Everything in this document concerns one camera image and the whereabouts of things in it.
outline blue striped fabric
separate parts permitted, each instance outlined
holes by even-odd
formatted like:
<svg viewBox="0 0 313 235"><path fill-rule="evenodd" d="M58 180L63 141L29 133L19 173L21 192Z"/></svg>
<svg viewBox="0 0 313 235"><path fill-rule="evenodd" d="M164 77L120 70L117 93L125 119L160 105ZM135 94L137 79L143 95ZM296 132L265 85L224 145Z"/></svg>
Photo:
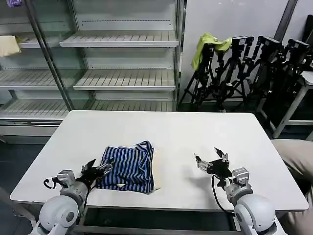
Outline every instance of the blue striped fabric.
<svg viewBox="0 0 313 235"><path fill-rule="evenodd" d="M135 148L107 147L101 164L111 163L112 171L96 181L97 188L150 193L154 189L152 176L153 150L149 141Z"/></svg>

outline yellow-green cloth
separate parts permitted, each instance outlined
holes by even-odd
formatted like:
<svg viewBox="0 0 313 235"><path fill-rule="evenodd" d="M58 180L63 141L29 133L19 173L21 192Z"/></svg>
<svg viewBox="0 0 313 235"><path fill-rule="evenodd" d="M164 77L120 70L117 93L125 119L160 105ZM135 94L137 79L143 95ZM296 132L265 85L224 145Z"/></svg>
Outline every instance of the yellow-green cloth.
<svg viewBox="0 0 313 235"><path fill-rule="evenodd" d="M0 36L0 57L21 53L15 36Z"/></svg>
<svg viewBox="0 0 313 235"><path fill-rule="evenodd" d="M216 37L212 36L209 33L205 33L200 37L200 40L197 45L197 52L194 55L194 58L191 62L191 67L194 69L194 71L197 71L199 68L199 64L202 61L202 49L204 44L214 44L214 50L216 52L226 52L231 45L231 38L227 38L225 41L219 41Z"/></svg>

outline camera tripod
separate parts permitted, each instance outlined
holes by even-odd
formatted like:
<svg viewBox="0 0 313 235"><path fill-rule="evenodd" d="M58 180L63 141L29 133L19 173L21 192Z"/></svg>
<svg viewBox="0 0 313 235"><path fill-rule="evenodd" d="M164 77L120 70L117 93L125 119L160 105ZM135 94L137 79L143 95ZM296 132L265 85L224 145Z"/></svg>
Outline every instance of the camera tripod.
<svg viewBox="0 0 313 235"><path fill-rule="evenodd" d="M253 63L258 56L261 45L260 58ZM232 111L238 109L245 101L251 100L254 96L257 96L258 99L266 99L271 89L273 78L276 74L283 71L283 62L286 60L286 53L283 51L283 48L282 43L275 39L265 36L258 37L258 42L249 61L245 76L249 77L257 66L260 66L259 70L253 82L248 80L250 91L246 95L246 100L243 100Z"/></svg>
<svg viewBox="0 0 313 235"><path fill-rule="evenodd" d="M203 100L207 98L207 96L212 93L214 90L214 86L216 85L216 79L214 78L212 71L212 60L214 57L214 45L213 44L204 44L202 49L202 61L199 65L198 70L196 70L188 83L188 86L184 90L184 94L179 102L181 105L182 101L185 99L187 94L191 95L191 101L189 110L193 111L196 107L202 104ZM196 80L194 91L191 93L189 91L193 82Z"/></svg>
<svg viewBox="0 0 313 235"><path fill-rule="evenodd" d="M274 74L275 80L268 93L267 103L270 103L274 109L267 111L266 123L270 124L270 120L273 118L274 113L280 113L284 107L280 101L282 97L284 100L287 97L295 98L298 91L298 80L301 77L301 73L307 64L310 64L313 59L310 45L290 39L288 45L284 50L284 56L286 58L287 53L290 52L290 58L288 61L283 62L279 69ZM259 110L265 104L265 99L260 104Z"/></svg>
<svg viewBox="0 0 313 235"><path fill-rule="evenodd" d="M199 69L194 72L190 82L188 83L187 88L184 90L184 94L179 102L179 105L182 103L185 96L187 94L190 94L192 96L189 108L190 111L197 111L204 101L209 100L216 100L219 109L221 111L225 111L223 107L223 102L227 98L231 98L234 94L234 91L237 91L241 95L235 98L245 97L244 80L246 79L247 75L246 73L244 73L244 70L246 65L251 64L251 58L248 58L248 54L253 40L253 37L247 36L232 38L232 56L228 59L226 64L224 64L223 60L224 53L217 52L217 61L219 63L219 67L215 69L215 77L212 71L214 46L210 44L205 44L202 50L203 60L199 66ZM244 50L244 60L243 63L241 63L241 53ZM239 69L237 78L239 80L230 83L232 74L237 66ZM226 74L226 78L223 82L221 82L222 74L226 71L227 68L228 72ZM193 93L191 93L189 89L195 79L196 85Z"/></svg>
<svg viewBox="0 0 313 235"><path fill-rule="evenodd" d="M252 46L254 37L247 37L247 36L241 36L241 37L235 37L232 38L232 55L228 59L225 67L223 68L223 71L226 70L226 68L229 66L225 80L221 82L220 85L220 92L217 96L217 106L220 109L220 111L225 112L225 108L223 107L223 102L227 98L242 98L244 102L246 101L246 93L245 93L245 85L244 81L247 77L249 77L249 69L247 72L245 72L246 65L248 68L251 66L252 58L249 58L249 52L250 48ZM241 53L244 52L244 58L243 62L241 62ZM231 78L232 75L238 66L238 76L237 79L233 81L232 83ZM234 92L237 91L241 96L233 97Z"/></svg>

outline beige cloth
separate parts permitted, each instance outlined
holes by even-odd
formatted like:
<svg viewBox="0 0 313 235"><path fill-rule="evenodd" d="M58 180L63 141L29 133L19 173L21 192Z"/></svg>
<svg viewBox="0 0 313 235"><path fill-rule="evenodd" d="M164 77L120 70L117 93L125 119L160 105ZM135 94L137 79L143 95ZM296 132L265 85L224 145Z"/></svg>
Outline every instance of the beige cloth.
<svg viewBox="0 0 313 235"><path fill-rule="evenodd" d="M0 57L21 53L15 36L0 36Z"/></svg>
<svg viewBox="0 0 313 235"><path fill-rule="evenodd" d="M309 209L289 212L281 219L288 235L313 235L313 142L300 140L272 140L295 179L307 180L311 188L305 194Z"/></svg>

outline metal shelf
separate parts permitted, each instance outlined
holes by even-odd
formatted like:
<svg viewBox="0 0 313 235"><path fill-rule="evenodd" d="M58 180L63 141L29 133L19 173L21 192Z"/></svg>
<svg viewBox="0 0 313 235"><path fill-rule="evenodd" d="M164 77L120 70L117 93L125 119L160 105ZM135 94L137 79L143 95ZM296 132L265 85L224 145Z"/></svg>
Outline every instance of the metal shelf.
<svg viewBox="0 0 313 235"><path fill-rule="evenodd" d="M26 34L18 34L16 35L18 39L18 43L20 48L40 48L39 43L35 34L33 33L26 33ZM61 34L54 33L48 34L45 37L46 42L48 43L49 47L59 47L59 42L61 40Z"/></svg>
<svg viewBox="0 0 313 235"><path fill-rule="evenodd" d="M89 91L174 91L172 70L88 70L73 86Z"/></svg>
<svg viewBox="0 0 313 235"><path fill-rule="evenodd" d="M65 103L53 99L20 99L0 108L0 119L63 120L67 114Z"/></svg>
<svg viewBox="0 0 313 235"><path fill-rule="evenodd" d="M66 87L75 83L78 70L60 70ZM2 70L0 90L57 90L50 70Z"/></svg>
<svg viewBox="0 0 313 235"><path fill-rule="evenodd" d="M91 110L113 111L173 111L172 101L115 101L96 100Z"/></svg>
<svg viewBox="0 0 313 235"><path fill-rule="evenodd" d="M61 47L176 47L175 32L167 31L79 31L60 41Z"/></svg>

